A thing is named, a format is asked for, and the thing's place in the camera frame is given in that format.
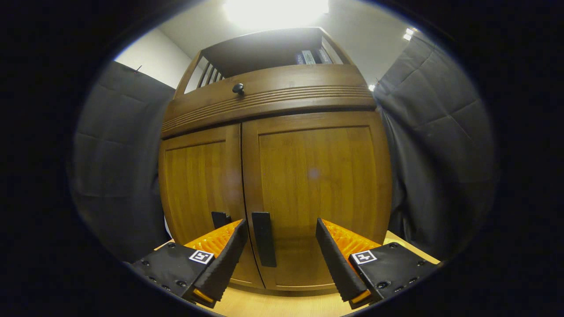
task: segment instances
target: black knob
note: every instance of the black knob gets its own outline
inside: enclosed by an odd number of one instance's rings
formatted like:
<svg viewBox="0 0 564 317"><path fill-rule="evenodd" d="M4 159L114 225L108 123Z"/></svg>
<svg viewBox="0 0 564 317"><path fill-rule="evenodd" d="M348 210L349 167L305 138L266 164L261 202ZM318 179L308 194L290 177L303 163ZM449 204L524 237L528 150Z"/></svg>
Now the black knob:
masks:
<svg viewBox="0 0 564 317"><path fill-rule="evenodd" d="M238 83L238 84L236 84L235 86L233 86L232 91L233 91L234 93L240 94L240 95L242 95L242 94L245 93L245 92L243 91L243 84L241 84L241 83Z"/></svg>

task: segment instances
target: decorative grooves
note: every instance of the decorative grooves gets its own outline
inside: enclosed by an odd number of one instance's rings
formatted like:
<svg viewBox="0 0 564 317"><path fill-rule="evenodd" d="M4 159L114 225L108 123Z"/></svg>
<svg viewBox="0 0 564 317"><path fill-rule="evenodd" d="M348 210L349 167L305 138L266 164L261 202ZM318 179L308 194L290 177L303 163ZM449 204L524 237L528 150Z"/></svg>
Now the decorative grooves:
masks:
<svg viewBox="0 0 564 317"><path fill-rule="evenodd" d="M245 95L243 99L233 98L223 102L202 107L180 115L162 125L161 131L166 133L184 124L195 122L203 118L226 113L229 111L259 107L268 103L282 102L286 100L300 100L311 98L368 98L372 99L370 91L366 87L350 86L315 86L287 88L252 95Z"/></svg>

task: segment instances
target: black fabric curtain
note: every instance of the black fabric curtain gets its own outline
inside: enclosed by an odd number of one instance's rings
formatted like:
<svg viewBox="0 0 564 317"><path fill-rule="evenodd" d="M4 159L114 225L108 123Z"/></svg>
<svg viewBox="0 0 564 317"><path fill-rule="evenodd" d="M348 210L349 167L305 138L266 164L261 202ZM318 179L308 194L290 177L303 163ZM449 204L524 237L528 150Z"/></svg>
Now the black fabric curtain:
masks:
<svg viewBox="0 0 564 317"><path fill-rule="evenodd" d="M419 32L373 94L393 169L389 230L449 259L489 211L499 178L482 99L456 62Z"/></svg>
<svg viewBox="0 0 564 317"><path fill-rule="evenodd" d="M93 86L70 168L82 219L121 261L168 239L158 187L162 119L174 89L112 62Z"/></svg>

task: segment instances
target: wooden floor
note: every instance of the wooden floor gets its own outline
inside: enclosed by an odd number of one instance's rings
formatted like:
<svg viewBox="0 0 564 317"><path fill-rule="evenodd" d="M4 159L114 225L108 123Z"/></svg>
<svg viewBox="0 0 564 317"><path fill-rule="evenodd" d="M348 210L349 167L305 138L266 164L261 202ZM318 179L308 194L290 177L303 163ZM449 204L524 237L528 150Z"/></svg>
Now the wooden floor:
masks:
<svg viewBox="0 0 564 317"><path fill-rule="evenodd" d="M349 314L351 309L348 302L341 300L337 289L331 293L313 292L282 292L264 291L250 292L249 288L230 285L225 290L221 302L217 302L213 309L201 306L221 315L238 316L323 316L337 317Z"/></svg>

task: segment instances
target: bright light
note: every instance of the bright light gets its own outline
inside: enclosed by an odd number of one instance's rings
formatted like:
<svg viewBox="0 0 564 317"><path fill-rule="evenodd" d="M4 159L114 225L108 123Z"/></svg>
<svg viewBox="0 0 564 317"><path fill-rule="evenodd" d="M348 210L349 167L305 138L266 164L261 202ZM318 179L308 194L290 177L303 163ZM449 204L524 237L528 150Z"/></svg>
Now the bright light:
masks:
<svg viewBox="0 0 564 317"><path fill-rule="evenodd" d="M329 12L328 0L227 0L227 19L243 28L306 26Z"/></svg>

